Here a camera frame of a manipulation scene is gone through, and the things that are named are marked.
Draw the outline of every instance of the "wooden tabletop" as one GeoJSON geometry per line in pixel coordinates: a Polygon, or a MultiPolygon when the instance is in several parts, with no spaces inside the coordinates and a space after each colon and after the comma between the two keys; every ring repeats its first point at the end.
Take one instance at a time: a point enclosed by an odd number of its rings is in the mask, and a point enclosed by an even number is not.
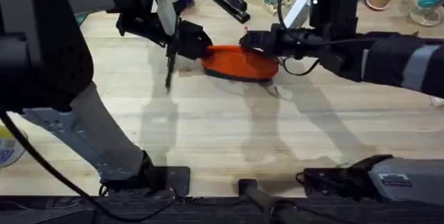
{"type": "MultiPolygon", "coordinates": [[[[277,19],[258,0],[246,0],[250,29],[277,19]]],[[[384,12],[359,5],[359,31],[420,32],[442,37],[444,26],[423,28],[406,18],[415,0],[393,0],[384,12]]],[[[215,44],[236,44],[244,26],[211,0],[196,0],[183,17],[205,27],[215,44]]],[[[374,154],[444,158],[444,112],[428,96],[405,89],[353,83],[317,68],[306,77],[280,72],[282,98],[264,88],[180,70],[168,95],[165,50],[114,27],[116,15],[96,13],[82,26],[94,57],[94,80],[125,133],[157,165],[191,168],[191,195],[232,196],[240,178],[257,178],[279,195],[303,196],[294,180],[306,167],[350,165],[374,154]]],[[[310,58],[291,68],[302,71],[310,58]]],[[[61,141],[15,118],[57,169],[91,194],[96,171],[61,141]]],[[[71,195],[28,154],[0,171],[3,195],[71,195]]]]}

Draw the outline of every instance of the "label sticker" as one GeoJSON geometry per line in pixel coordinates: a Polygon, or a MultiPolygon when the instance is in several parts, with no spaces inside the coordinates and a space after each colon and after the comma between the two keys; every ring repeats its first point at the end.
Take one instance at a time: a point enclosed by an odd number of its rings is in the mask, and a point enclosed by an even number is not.
{"type": "Polygon", "coordinates": [[[14,150],[12,149],[1,149],[0,150],[0,164],[5,163],[8,161],[8,159],[11,157],[11,155],[14,153],[14,150]]]}
{"type": "Polygon", "coordinates": [[[382,184],[392,187],[412,187],[409,177],[405,174],[381,173],[378,175],[382,184]]]}

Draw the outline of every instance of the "gray robot arm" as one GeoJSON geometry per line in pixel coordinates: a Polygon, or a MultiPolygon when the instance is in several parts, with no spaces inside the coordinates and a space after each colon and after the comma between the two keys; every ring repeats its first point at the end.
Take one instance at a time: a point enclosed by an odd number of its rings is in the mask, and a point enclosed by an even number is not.
{"type": "MultiPolygon", "coordinates": [[[[177,24],[172,1],[157,1],[160,29],[171,36],[177,24]]],[[[159,191],[165,180],[100,100],[91,53],[74,17],[132,6],[134,0],[0,0],[0,79],[8,81],[0,106],[66,143],[98,171],[103,185],[159,191]]]]}

